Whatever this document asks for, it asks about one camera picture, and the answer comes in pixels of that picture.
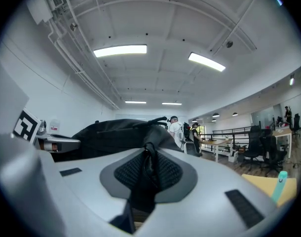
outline teal marker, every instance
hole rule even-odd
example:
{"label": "teal marker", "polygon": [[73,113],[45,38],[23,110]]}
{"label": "teal marker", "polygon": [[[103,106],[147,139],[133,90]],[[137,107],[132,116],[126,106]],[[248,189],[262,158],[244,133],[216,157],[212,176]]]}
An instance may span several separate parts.
{"label": "teal marker", "polygon": [[278,202],[279,198],[281,197],[281,194],[282,194],[283,188],[285,186],[285,183],[287,181],[287,178],[288,178],[287,171],[281,171],[279,173],[277,185],[275,186],[275,189],[271,196],[273,201],[275,201],[276,203]]}

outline office chair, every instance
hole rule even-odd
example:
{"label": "office chair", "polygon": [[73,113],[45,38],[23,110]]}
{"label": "office chair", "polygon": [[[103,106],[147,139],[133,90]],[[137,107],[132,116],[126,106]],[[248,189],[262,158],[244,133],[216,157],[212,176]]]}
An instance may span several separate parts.
{"label": "office chair", "polygon": [[265,138],[262,138],[262,142],[265,152],[269,152],[269,159],[265,159],[264,161],[264,164],[267,164],[267,166],[260,167],[261,170],[264,168],[269,169],[264,176],[267,177],[272,170],[280,173],[280,171],[283,170],[281,163],[285,155],[287,154],[286,149],[288,145],[285,145],[283,147],[283,151],[277,150],[276,138],[274,136],[267,136]]}
{"label": "office chair", "polygon": [[292,128],[292,131],[293,131],[293,134],[292,135],[295,135],[295,136],[301,136],[299,133],[297,133],[297,131],[299,130],[299,128],[300,128],[300,116],[299,116],[299,114],[297,113],[297,114],[295,114],[295,116],[294,116],[294,126],[293,126],[293,128]]}
{"label": "office chair", "polygon": [[261,162],[256,158],[264,154],[263,146],[260,141],[261,132],[261,129],[257,125],[250,128],[248,150],[243,154],[244,157],[248,157],[250,160],[244,160],[240,165],[240,167],[242,167],[243,165],[250,164],[248,171],[251,170],[252,164],[259,164],[261,167]]}

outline person in black shirt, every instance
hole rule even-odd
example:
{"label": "person in black shirt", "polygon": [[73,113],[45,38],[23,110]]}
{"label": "person in black shirt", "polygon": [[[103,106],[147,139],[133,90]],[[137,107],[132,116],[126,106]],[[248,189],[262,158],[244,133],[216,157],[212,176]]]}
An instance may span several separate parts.
{"label": "person in black shirt", "polygon": [[285,107],[285,119],[286,122],[289,123],[290,129],[292,129],[292,112],[289,110],[289,107]]}
{"label": "person in black shirt", "polygon": [[200,153],[200,144],[199,142],[202,141],[202,139],[198,136],[198,132],[197,132],[197,128],[199,127],[199,124],[198,123],[194,123],[192,125],[192,133],[193,133],[193,136],[194,136],[194,146],[195,146],[195,149],[197,151],[197,153]]}

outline white shirt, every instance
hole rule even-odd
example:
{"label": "white shirt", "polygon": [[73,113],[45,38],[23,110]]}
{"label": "white shirt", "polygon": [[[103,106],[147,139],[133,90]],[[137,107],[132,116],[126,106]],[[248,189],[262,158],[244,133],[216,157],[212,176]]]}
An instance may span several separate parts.
{"label": "white shirt", "polygon": [[183,150],[183,144],[182,141],[178,138],[178,133],[182,132],[182,124],[179,122],[172,123],[168,129],[169,132],[174,133],[174,139],[177,146]]}

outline floor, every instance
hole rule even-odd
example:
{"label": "floor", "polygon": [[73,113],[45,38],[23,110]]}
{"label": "floor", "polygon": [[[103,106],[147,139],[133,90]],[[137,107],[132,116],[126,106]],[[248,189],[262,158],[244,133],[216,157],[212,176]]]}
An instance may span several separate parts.
{"label": "floor", "polygon": [[[202,151],[202,154],[202,158],[204,159],[213,161],[215,160],[215,157],[212,153]],[[261,170],[257,165],[254,165],[252,167],[252,170],[248,171],[249,166],[240,167],[240,163],[234,164],[232,162],[228,162],[228,158],[225,156],[219,156],[219,163],[226,165],[227,167],[233,169],[240,175],[249,174],[255,176],[264,176],[267,172],[266,169]],[[288,177],[297,179],[297,185],[299,190],[301,187],[301,136],[292,137],[291,158],[288,159],[286,156],[285,162],[283,163],[283,170],[288,172]],[[268,174],[268,177],[278,177],[278,173],[272,171]],[[148,215],[148,213],[144,213],[133,209],[133,217],[136,229],[138,229],[142,225],[142,222],[146,220]]]}

